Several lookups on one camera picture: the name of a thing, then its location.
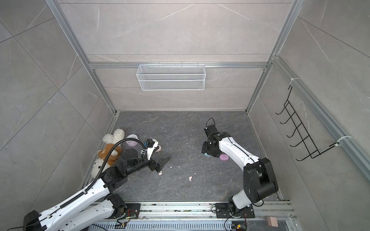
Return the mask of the pink earbud charging case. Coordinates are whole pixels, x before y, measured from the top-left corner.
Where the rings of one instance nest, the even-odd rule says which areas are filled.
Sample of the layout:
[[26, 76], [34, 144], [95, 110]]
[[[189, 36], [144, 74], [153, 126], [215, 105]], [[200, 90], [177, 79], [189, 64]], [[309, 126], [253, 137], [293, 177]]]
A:
[[229, 160], [229, 156], [228, 156], [228, 155], [226, 155], [226, 154], [221, 154], [221, 155], [219, 156], [219, 159], [220, 159], [221, 161], [228, 161], [228, 160]]

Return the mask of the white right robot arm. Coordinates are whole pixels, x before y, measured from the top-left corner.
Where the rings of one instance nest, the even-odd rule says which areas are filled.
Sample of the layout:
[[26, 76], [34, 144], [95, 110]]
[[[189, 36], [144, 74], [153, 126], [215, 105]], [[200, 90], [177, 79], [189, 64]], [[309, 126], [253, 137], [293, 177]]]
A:
[[218, 131], [214, 124], [207, 125], [204, 132], [207, 141], [203, 143], [201, 152], [212, 157], [225, 154], [243, 171], [242, 189], [228, 202], [231, 215], [235, 216], [279, 191], [273, 165], [268, 158], [259, 158], [248, 152], [230, 134]]

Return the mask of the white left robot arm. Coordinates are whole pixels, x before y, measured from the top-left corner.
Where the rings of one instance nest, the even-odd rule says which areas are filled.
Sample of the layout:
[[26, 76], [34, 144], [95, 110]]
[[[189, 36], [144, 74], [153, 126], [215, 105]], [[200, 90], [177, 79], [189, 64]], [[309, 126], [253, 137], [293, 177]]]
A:
[[113, 166], [96, 177], [96, 182], [70, 198], [43, 212], [31, 211], [24, 217], [24, 231], [79, 231], [93, 223], [126, 211], [126, 203], [114, 191], [128, 181], [128, 176], [148, 167], [162, 171], [170, 157], [148, 160], [139, 157], [136, 149], [125, 150]]

